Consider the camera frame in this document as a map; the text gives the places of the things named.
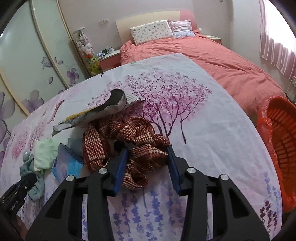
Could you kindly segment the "silver snack wrapper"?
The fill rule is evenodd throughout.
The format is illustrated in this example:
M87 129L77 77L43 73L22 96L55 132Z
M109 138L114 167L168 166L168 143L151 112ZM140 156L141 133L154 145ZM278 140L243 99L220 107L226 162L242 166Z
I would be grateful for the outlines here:
M84 110L80 113L67 117L64 121L53 126L52 137L63 130L90 123L96 119L105 118L117 114L130 107L137 101L145 99L134 94L126 93L121 89L110 91L110 97L103 104Z

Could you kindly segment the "green grey sock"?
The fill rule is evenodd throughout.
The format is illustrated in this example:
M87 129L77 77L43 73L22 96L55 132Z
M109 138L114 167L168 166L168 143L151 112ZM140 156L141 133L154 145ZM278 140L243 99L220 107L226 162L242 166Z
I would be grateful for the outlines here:
M31 201L38 201L44 195L45 183L43 172L34 170L34 155L28 151L23 153L23 165L20 167L20 176L28 181L27 194Z

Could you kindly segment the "blue plastic packet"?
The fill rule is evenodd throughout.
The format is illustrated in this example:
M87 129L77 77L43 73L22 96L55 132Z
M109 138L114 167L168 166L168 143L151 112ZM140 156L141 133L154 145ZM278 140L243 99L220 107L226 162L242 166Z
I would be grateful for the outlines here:
M83 166L84 160L72 149L62 143L58 145L58 154L51 171L59 184L69 175L78 178Z

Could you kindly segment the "light green cloth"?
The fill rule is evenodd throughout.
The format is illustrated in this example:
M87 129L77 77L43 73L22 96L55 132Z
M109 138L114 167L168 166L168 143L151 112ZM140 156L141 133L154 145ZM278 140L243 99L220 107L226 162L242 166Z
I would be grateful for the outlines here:
M58 155L59 142L52 138L34 140L34 170L42 171L51 169Z

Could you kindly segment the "floral pink table cloth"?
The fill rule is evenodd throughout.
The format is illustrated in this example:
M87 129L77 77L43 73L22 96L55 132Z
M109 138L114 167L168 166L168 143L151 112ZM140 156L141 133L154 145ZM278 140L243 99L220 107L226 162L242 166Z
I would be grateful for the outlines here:
M50 99L12 131L1 153L1 196L20 180L22 154L72 114L101 105L112 89L144 101L124 116L143 116L167 136L175 154L208 176L225 173L241 190L272 240L282 226L280 186L270 155L250 118L205 70L182 54L158 56L94 76ZM187 197L178 197L168 168L149 184L108 197L115 240L180 240Z

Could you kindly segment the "bed with coral duvet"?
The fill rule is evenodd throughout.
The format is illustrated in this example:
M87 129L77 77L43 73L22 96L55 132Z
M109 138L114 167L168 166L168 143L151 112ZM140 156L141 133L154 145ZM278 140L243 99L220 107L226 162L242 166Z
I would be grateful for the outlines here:
M165 38L120 49L121 65L147 58L181 53L198 64L234 98L250 117L271 96L284 97L280 85L265 71L223 45L196 33L194 37Z

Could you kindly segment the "glass wardrobe with flowers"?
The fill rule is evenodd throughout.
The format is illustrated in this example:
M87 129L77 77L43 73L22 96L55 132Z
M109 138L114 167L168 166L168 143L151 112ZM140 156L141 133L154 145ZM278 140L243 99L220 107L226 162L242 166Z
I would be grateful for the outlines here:
M11 1L1 28L1 163L13 129L89 75L58 1Z

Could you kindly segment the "pink left nightstand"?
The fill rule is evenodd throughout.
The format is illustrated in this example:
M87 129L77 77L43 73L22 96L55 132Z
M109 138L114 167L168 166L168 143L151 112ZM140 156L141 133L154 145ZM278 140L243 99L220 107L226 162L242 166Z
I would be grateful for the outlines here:
M100 67L105 72L107 70L120 66L121 54L120 50L115 50L113 53L104 56L99 60Z

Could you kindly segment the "pink nightstand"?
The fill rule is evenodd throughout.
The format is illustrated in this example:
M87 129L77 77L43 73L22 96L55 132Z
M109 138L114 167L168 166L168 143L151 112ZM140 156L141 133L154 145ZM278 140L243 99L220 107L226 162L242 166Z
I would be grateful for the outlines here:
M121 54L120 50L115 50L113 53L104 56L99 60L100 67L105 72L107 70L120 66Z
M206 37L214 42L217 42L222 45L222 39L212 35L206 35Z

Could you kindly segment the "plush toy tower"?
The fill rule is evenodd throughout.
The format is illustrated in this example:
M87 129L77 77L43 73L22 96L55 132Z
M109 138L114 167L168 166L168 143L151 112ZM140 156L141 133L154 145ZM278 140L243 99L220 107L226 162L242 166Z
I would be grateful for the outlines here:
M88 37L84 33L84 27L73 32L76 42L76 47L82 57L82 60L91 76L103 74L103 70L99 64L98 57L95 55L95 51L88 40Z

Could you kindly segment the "pink right nightstand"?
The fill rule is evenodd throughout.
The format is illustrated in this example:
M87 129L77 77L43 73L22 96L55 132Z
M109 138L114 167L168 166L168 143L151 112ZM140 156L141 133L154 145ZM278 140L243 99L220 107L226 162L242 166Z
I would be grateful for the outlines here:
M206 35L206 37L214 42L217 42L222 45L222 39L212 35Z

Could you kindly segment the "pink striped curtain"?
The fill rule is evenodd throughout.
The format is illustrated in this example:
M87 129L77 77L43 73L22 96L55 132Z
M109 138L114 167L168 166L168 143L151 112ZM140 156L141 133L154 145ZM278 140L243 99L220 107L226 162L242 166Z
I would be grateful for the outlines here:
M270 1L259 1L261 16L260 57L287 79L295 76L295 36Z

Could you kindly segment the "pink striped pillow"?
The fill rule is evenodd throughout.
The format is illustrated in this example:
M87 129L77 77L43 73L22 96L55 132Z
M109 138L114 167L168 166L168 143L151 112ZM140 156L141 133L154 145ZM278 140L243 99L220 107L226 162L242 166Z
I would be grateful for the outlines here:
M174 21L168 20L174 38L194 37L192 23L190 20Z

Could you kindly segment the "beige pink headboard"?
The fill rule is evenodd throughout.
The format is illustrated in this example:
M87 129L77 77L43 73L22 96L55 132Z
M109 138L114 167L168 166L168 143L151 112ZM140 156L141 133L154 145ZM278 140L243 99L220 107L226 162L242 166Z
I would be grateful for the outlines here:
M197 22L194 14L191 11L157 11L153 13L146 13L142 15L131 16L122 20L116 21L117 30L120 36L121 43L124 44L132 39L130 28L155 22L159 20L174 20L183 21L191 20L193 30L197 30Z

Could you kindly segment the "white floral pillow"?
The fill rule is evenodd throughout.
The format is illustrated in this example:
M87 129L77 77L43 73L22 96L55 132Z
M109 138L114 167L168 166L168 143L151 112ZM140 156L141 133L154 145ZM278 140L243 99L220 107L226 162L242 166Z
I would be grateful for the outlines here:
M174 37L167 20L160 20L132 27L130 28L130 33L136 45L153 40Z

